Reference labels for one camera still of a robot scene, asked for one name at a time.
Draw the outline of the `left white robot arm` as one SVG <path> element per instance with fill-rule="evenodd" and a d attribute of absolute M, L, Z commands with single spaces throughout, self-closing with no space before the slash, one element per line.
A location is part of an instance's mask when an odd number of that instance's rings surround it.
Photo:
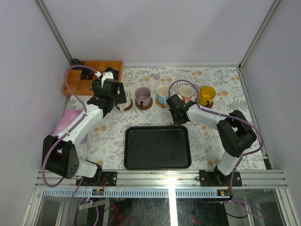
<path fill-rule="evenodd" d="M 43 141 L 42 178 L 47 182 L 45 172 L 48 170 L 62 177 L 87 178 L 97 186 L 102 183 L 102 167 L 94 162 L 79 160 L 77 147 L 92 128 L 99 123 L 112 109 L 125 103 L 126 95 L 123 83 L 114 79 L 105 79 L 101 88 L 83 105 L 84 110 L 76 119 L 55 136 L 48 135 Z"/>

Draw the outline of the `dark brown wooden coaster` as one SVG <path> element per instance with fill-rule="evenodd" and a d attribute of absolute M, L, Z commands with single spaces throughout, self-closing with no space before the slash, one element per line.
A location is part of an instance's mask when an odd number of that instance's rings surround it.
<path fill-rule="evenodd" d="M 119 111 L 123 111 L 123 112 L 129 111 L 132 107 L 133 107 L 133 100 L 132 99 L 131 99 L 131 104 L 127 108 L 125 108 L 125 109 L 120 109 L 118 106 L 116 106 L 116 108 Z"/>

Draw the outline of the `woven rattan coaster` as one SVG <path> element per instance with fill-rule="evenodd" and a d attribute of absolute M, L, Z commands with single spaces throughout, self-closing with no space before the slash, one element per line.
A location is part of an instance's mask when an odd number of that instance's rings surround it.
<path fill-rule="evenodd" d="M 169 99 L 169 97 L 164 97 L 162 99 L 163 102 L 161 103 L 159 97 L 157 97 L 156 98 L 156 104 L 157 104 L 157 106 L 160 107 L 160 108 L 169 108 L 169 105 L 167 103 L 168 99 Z"/>

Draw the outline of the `reddish brown wooden coaster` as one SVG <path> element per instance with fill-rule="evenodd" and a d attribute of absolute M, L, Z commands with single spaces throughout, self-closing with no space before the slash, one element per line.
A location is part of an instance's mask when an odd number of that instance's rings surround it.
<path fill-rule="evenodd" d="M 205 100 L 205 101 L 199 101 L 199 104 L 203 107 L 206 107 L 206 108 L 212 108 L 213 105 L 214 105 L 214 102 L 213 100 Z"/>

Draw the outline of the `purple glass mug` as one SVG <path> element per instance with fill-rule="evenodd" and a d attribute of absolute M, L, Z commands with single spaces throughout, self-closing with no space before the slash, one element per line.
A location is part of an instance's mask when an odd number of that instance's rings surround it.
<path fill-rule="evenodd" d="M 140 106 L 148 106 L 151 100 L 151 91 L 147 87 L 139 87 L 135 91 L 135 100 Z"/>

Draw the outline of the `pink ceramic mug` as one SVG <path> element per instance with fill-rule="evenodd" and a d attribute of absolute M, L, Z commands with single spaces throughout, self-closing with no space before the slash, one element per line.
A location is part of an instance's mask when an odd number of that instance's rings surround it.
<path fill-rule="evenodd" d="M 182 96 L 182 100 L 185 103 L 188 103 L 189 101 L 191 101 L 192 96 L 193 96 L 193 88 L 191 86 L 188 85 L 182 85 L 179 88 L 179 94 Z"/>

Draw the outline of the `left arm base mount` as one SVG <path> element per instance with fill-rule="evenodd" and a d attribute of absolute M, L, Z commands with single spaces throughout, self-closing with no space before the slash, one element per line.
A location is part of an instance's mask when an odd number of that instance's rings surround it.
<path fill-rule="evenodd" d="M 100 176 L 94 178 L 83 177 L 81 186 L 116 186 L 118 173 L 115 171 L 103 171 Z"/>

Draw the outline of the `light blue mug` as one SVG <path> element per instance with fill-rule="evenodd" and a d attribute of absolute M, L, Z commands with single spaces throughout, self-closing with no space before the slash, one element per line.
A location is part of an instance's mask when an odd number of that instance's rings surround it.
<path fill-rule="evenodd" d="M 167 100 L 169 98 L 169 86 L 168 85 L 160 85 L 157 88 L 157 99 L 158 102 L 163 105 L 166 106 L 167 105 Z"/>

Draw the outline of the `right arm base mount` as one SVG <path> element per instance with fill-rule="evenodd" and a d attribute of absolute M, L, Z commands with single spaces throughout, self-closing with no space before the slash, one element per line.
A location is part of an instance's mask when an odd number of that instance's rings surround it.
<path fill-rule="evenodd" d="M 230 186 L 231 182 L 233 187 L 242 186 L 241 175 L 239 172 L 235 171 L 233 176 L 232 173 L 225 176 L 217 169 L 217 167 L 212 171 L 199 170 L 195 180 L 203 187 Z"/>

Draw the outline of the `yellow glass mug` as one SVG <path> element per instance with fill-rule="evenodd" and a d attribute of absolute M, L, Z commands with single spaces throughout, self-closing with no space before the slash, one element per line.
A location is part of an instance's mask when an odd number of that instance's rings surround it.
<path fill-rule="evenodd" d="M 199 96 L 199 101 L 205 101 L 205 100 L 213 100 L 216 96 L 216 91 L 214 88 L 210 86 L 204 86 L 200 90 L 200 96 Z"/>

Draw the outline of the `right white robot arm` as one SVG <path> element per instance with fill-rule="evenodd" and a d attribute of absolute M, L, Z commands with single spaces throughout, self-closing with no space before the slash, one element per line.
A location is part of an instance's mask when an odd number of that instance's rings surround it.
<path fill-rule="evenodd" d="M 215 182 L 224 186 L 231 181 L 231 172 L 243 152 L 256 141 L 257 136 L 244 115 L 235 110 L 229 115 L 214 114 L 208 108 L 198 107 L 197 102 L 185 103 L 177 94 L 167 99 L 169 111 L 175 125 L 200 122 L 218 131 L 224 154 L 215 167 Z"/>

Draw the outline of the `light brown wooden coaster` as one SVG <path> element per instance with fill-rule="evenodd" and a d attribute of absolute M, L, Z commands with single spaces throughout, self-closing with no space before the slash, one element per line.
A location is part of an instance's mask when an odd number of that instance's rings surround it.
<path fill-rule="evenodd" d="M 151 107 L 152 107 L 152 105 L 153 105 L 153 98 L 150 98 L 150 103 L 149 103 L 149 105 L 148 106 L 140 106 L 138 103 L 137 103 L 137 101 L 135 100 L 135 106 L 138 108 L 138 109 L 140 109 L 140 110 L 148 110 L 148 109 L 150 109 Z"/>

